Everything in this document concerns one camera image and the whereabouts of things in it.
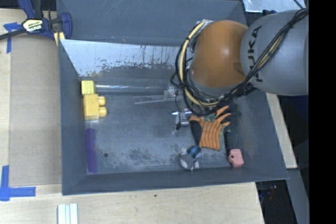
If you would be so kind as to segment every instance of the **wooden table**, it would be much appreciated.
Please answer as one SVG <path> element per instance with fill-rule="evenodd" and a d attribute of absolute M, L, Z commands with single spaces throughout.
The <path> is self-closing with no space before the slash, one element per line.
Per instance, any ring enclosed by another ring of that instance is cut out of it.
<path fill-rule="evenodd" d="M 6 33 L 3 28 L 4 23 L 20 23 L 24 19 L 25 14 L 22 10 L 0 9 L 0 34 Z M 35 36 L 29 36 L 20 37 L 17 40 L 34 42 L 36 39 Z M 1 40 L 1 166 L 10 163 L 9 151 L 14 150 L 15 147 L 12 145 L 12 148 L 9 148 L 11 54 L 6 53 L 6 47 L 7 40 Z M 297 168 L 278 99 L 273 94 L 267 94 L 267 98 L 286 167 Z M 56 223 L 58 204 L 72 203 L 78 204 L 78 222 L 80 224 L 265 223 L 255 183 L 76 196 L 62 196 L 61 184 L 38 185 L 36 197 L 11 198 L 8 202 L 0 202 L 0 223 Z"/>

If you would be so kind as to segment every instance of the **yellow toy block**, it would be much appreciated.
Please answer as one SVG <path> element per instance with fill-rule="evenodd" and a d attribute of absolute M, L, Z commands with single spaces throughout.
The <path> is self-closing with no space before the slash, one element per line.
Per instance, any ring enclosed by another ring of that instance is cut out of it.
<path fill-rule="evenodd" d="M 82 80 L 81 81 L 81 92 L 82 94 L 96 93 L 96 84 L 93 80 Z"/>
<path fill-rule="evenodd" d="M 107 115 L 107 109 L 104 107 L 106 99 L 95 93 L 86 93 L 83 98 L 84 118 L 86 120 L 97 120 L 99 117 Z"/>

